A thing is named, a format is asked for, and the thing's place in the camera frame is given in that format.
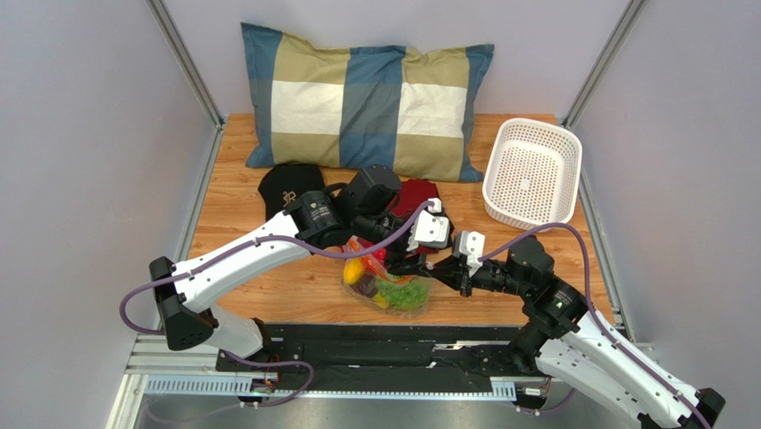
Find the red apple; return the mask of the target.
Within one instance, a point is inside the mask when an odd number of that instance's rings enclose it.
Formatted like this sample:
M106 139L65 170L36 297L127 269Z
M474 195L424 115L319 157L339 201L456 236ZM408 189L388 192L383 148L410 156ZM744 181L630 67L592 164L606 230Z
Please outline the red apple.
M385 269L385 257L387 255L387 250L385 248L380 248L371 254L364 255L361 257L361 261L363 264L370 268L377 268L377 269Z

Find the green grape bunch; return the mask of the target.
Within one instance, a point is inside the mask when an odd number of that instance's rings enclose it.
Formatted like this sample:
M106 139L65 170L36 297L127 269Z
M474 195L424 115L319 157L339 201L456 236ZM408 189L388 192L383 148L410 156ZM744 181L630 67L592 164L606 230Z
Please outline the green grape bunch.
M397 311L413 311L423 307L429 300L431 286L427 282L412 279L406 283L376 281L378 294L375 301L384 308Z

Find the clear zip bag orange zipper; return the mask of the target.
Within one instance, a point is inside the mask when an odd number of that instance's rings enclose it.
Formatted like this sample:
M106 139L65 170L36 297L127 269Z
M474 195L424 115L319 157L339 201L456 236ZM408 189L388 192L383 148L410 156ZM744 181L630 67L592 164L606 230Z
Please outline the clear zip bag orange zipper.
M365 305L389 315L413 318L429 307L432 279L392 275L381 248L361 257L347 258L341 276L343 287Z

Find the dark purple date fruit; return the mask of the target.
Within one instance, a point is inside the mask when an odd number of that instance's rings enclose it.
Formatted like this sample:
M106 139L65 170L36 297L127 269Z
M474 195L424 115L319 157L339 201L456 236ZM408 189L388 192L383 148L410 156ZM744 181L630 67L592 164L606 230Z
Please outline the dark purple date fruit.
M377 278L374 275L363 275L353 286L353 290L361 296L372 299L377 293Z

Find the yellow pear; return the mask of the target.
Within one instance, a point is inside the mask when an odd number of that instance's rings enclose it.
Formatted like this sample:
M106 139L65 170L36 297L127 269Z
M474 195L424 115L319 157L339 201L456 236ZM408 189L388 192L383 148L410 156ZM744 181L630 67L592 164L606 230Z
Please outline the yellow pear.
M348 285L357 284L365 274L364 263L361 258L350 259L344 266L343 282Z

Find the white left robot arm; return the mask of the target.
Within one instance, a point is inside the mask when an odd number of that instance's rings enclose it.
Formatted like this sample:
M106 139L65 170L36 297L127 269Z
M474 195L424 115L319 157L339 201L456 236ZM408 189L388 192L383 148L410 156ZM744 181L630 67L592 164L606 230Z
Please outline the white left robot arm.
M210 345L241 358L265 344L263 324L218 306L238 286L312 255L334 259L362 256L335 253L353 238L371 243L369 253L384 249L405 258L423 246L446 246L450 222L439 198L427 198L406 219L391 207L401 181L385 167L360 170L350 182L310 189L282 206L259 228L200 257L173 262L158 257L149 266L150 283L161 319L159 334L168 349Z

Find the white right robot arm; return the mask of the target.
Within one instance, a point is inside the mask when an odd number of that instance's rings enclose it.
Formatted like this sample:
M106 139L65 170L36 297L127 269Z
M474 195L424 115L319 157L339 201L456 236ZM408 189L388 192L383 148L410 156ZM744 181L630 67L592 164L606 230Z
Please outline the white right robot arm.
M523 300L529 321L508 346L516 369L567 383L634 428L715 426L724 397L679 380L631 344L555 275L535 236L513 245L504 261L480 261L482 242L479 233L461 233L452 256L429 265L429 275L464 296L482 289Z

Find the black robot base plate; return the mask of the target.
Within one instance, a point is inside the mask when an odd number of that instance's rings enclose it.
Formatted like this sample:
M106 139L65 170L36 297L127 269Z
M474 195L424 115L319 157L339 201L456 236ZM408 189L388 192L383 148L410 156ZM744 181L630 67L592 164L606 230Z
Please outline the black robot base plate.
M309 382L309 392L486 393L494 377L543 382L516 364L515 326L424 324L267 324L271 343L256 362L310 364L280 370L280 391Z

